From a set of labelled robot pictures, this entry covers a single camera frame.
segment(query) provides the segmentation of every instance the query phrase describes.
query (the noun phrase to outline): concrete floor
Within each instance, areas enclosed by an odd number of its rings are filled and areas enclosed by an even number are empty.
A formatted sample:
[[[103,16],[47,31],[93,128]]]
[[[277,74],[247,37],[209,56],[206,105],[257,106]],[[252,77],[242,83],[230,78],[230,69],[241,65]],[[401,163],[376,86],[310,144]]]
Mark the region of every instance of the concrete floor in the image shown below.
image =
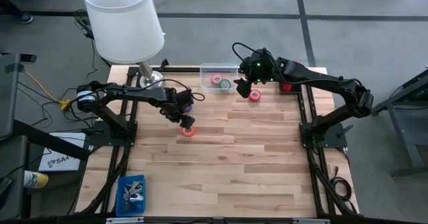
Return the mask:
[[[24,9],[77,10],[83,0],[13,0]],[[296,0],[154,0],[159,13],[269,13],[299,14]],[[428,16],[428,0],[304,0],[310,15]],[[238,63],[231,44],[242,41],[252,47],[267,47],[274,55],[327,67],[332,75],[358,78],[372,90],[374,104],[387,98],[427,65],[428,21],[319,21],[309,20],[315,62],[308,61],[299,19],[161,18],[165,47],[150,60],[167,58],[172,65],[204,62]],[[54,95],[76,87],[92,68],[92,48],[74,25],[72,17],[35,17],[30,25],[0,15],[0,50],[34,53],[38,59],[25,67]],[[99,70],[92,80],[106,81],[109,69],[98,55]],[[25,75],[20,80],[37,86]],[[38,102],[45,100],[29,93]],[[69,98],[74,98],[71,91]],[[335,104],[343,104],[340,96]],[[57,106],[47,110],[54,124],[45,131],[84,127],[65,120]],[[33,123],[41,118],[40,107],[18,95],[16,118]],[[391,171],[407,166],[403,146],[397,140],[389,115],[346,124],[355,127],[346,135],[352,179],[363,215],[384,219],[427,222],[428,178],[393,180]],[[40,194],[41,208],[34,215],[63,215],[71,205],[77,185]],[[54,201],[62,195],[63,201]]]

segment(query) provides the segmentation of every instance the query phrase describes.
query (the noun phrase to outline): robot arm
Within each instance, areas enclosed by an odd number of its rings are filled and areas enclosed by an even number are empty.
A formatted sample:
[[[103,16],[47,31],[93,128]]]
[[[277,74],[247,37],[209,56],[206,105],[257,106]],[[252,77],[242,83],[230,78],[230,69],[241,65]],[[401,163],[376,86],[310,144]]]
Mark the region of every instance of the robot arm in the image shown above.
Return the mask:
[[[191,90],[177,93],[174,88],[136,88],[119,86],[115,83],[101,84],[90,82],[77,89],[78,108],[83,112],[93,112],[109,126],[126,130],[124,116],[113,113],[106,105],[113,100],[147,102],[160,108],[160,113],[168,120],[180,123],[183,128],[192,127],[195,119],[184,115],[184,109],[193,104]]]
[[[275,60],[271,53],[263,49],[253,52],[244,59],[239,71],[245,74],[245,80],[235,80],[237,91],[247,98],[251,92],[251,84],[261,82],[280,82],[286,84],[305,84],[335,94],[340,94],[345,105],[325,115],[317,116],[311,124],[310,135],[316,141],[324,140],[327,130],[350,117],[362,118],[371,111],[373,95],[359,80],[345,80],[342,76],[334,77],[308,70],[302,64],[278,58]]]

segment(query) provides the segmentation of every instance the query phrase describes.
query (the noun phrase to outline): wooden tabletop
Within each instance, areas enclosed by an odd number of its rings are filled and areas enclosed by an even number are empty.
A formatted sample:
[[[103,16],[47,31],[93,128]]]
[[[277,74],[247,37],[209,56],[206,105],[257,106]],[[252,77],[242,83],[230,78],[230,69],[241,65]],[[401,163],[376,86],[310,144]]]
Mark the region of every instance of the wooden tabletop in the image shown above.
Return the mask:
[[[310,69],[326,73],[325,68]],[[112,66],[108,81],[124,84],[127,72],[128,66]],[[202,92],[199,73],[163,75]],[[166,86],[183,90],[173,82]],[[159,109],[138,104],[138,133],[126,174],[146,177],[145,216],[316,216],[308,159],[300,144],[297,97],[279,95],[277,83],[253,88],[261,91],[260,102],[250,102],[237,92],[204,93],[206,100],[196,102],[189,113],[196,119],[192,137],[184,137],[179,125],[161,116]],[[315,88],[313,92],[318,114],[334,110],[330,92]],[[119,113],[120,105],[114,101],[109,107]],[[91,155],[76,211],[87,207],[105,183],[111,153],[112,148],[105,146]],[[338,176],[352,186],[342,153],[335,149],[325,153],[330,178],[338,166]],[[320,192],[327,210],[324,189]],[[115,196],[116,185],[109,210]],[[358,208],[354,193],[352,202]]]

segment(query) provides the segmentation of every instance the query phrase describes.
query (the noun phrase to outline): shoe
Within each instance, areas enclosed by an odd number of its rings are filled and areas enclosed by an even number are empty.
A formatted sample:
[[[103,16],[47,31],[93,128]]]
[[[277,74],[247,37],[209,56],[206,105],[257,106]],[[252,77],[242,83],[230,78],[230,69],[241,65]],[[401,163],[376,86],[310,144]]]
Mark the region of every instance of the shoe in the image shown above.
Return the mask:
[[[31,16],[30,14],[28,14],[28,13],[24,13],[22,16],[21,16],[21,22],[22,23],[25,23],[25,24],[27,24],[27,23],[31,23],[33,21],[33,16]]]

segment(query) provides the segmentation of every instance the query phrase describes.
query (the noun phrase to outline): yellow cable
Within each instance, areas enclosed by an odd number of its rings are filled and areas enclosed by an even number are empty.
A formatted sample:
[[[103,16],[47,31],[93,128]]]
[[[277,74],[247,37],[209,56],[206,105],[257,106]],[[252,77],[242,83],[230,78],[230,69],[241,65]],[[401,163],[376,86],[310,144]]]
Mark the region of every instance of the yellow cable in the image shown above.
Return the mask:
[[[61,105],[61,109],[62,110],[67,110],[68,107],[70,106],[70,100],[58,100],[56,98],[54,98],[51,94],[49,94],[49,92],[43,87],[42,84],[40,84],[40,82],[38,80],[36,80],[29,72],[25,72],[32,80],[34,80],[34,82],[40,86],[40,88],[43,90],[43,92],[45,92],[45,94],[47,94],[53,101],[57,102],[58,104]]]

